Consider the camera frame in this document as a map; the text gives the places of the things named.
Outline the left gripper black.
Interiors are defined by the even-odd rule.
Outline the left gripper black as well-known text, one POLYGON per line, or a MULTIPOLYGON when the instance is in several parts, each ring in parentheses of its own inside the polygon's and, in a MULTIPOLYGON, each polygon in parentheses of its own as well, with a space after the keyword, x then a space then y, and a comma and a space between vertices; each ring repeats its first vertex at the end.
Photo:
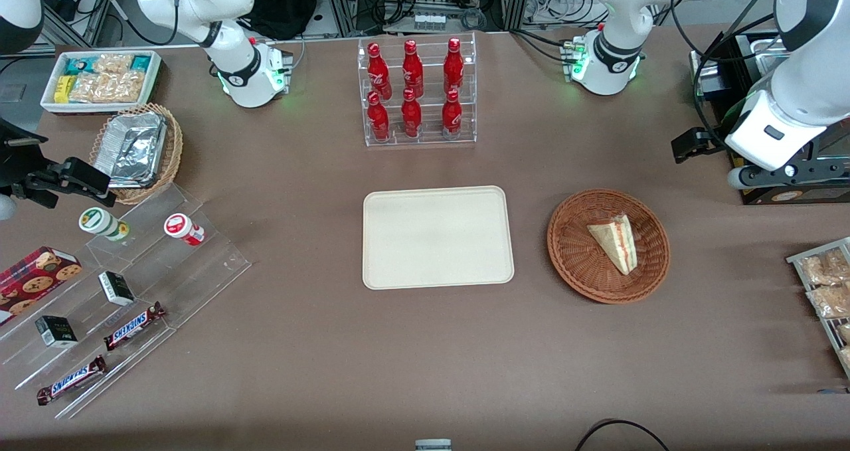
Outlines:
MULTIPOLYGON (((723 152, 724 145, 713 130, 694 127, 671 140, 671 151, 676 164, 700 155, 723 152)), ((848 179, 847 155, 812 155, 798 153, 786 164, 786 176, 777 175, 757 165, 742 167, 743 188, 780 187, 789 181, 832 181, 848 179)))

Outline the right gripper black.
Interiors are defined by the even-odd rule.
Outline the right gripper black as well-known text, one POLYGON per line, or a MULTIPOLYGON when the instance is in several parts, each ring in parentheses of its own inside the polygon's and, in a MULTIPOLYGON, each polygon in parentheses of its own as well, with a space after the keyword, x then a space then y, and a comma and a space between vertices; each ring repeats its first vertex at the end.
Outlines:
POLYGON ((1 193, 54 209, 58 194, 80 195, 106 208, 116 203, 110 177, 78 157, 63 163, 46 159, 41 145, 48 138, 1 118, 1 193))

